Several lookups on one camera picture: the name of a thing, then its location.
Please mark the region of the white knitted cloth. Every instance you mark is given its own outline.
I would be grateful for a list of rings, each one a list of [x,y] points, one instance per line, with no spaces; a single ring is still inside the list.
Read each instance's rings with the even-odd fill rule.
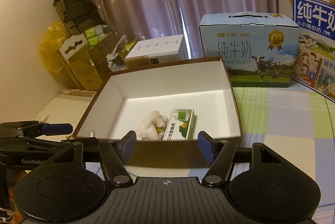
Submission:
[[[162,141],[168,122],[168,118],[159,111],[151,111],[135,130],[136,135],[144,141]]]

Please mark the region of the green white carton box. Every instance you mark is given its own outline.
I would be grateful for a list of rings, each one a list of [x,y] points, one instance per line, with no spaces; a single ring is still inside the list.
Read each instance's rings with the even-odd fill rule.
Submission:
[[[174,108],[171,112],[164,141],[183,141],[193,139],[194,110]]]

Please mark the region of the brown cardboard storage box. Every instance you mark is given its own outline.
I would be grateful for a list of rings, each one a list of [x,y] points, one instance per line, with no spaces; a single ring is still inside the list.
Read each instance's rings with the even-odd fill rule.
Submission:
[[[221,57],[198,58],[138,67],[111,74],[80,119],[74,137],[93,134],[121,139],[151,111],[170,116],[174,108],[193,109],[193,138],[184,141],[138,140],[130,166],[191,169],[207,166],[198,148],[204,131],[215,140],[241,142],[243,132],[230,80]]]

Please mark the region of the yellow plastic bag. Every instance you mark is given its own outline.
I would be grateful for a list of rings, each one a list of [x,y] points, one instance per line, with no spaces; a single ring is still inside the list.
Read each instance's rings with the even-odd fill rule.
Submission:
[[[53,79],[66,89],[77,88],[76,83],[68,73],[65,63],[58,55],[58,50],[69,38],[65,26],[61,22],[53,22],[40,39],[39,57],[46,71]]]

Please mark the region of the checkered tablecloth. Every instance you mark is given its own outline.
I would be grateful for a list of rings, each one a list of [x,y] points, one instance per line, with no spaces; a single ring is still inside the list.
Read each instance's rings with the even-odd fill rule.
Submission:
[[[334,223],[334,102],[303,85],[235,87],[243,136],[264,143],[317,182],[316,223]]]

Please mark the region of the crumpled silver wrapper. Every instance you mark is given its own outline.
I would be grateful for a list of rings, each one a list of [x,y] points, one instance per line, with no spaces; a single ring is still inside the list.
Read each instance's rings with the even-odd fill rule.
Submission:
[[[121,71],[126,68],[124,59],[129,53],[130,44],[126,35],[123,35],[111,53],[106,56],[108,68],[112,72]]]

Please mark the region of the green tissue pack bundle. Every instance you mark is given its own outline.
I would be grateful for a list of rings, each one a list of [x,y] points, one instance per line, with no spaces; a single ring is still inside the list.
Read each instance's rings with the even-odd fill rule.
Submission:
[[[95,46],[106,37],[103,28],[103,25],[97,25],[85,31],[85,37],[90,47]]]

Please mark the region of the light blue milk carton case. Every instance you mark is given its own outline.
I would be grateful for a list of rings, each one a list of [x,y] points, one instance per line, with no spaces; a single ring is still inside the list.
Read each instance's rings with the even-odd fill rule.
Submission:
[[[276,13],[205,14],[199,25],[205,57],[220,56],[237,87],[289,87],[300,27]]]

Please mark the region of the white cardboard box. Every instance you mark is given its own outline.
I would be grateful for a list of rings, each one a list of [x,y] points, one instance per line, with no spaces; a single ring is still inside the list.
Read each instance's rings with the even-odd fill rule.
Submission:
[[[134,67],[188,59],[184,35],[174,35],[138,41],[124,62],[128,67]]]

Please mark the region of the black folding cart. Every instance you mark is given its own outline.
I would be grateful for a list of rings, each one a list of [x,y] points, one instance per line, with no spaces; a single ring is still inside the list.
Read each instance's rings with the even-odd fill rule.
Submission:
[[[94,26],[105,24],[92,0],[54,0],[53,6],[69,36],[80,35]]]

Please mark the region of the dark blue milk carton case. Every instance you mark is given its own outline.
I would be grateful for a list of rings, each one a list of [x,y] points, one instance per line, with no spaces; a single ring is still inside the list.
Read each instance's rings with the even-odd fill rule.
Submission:
[[[293,78],[334,101],[334,5],[292,0],[292,19],[300,27]]]

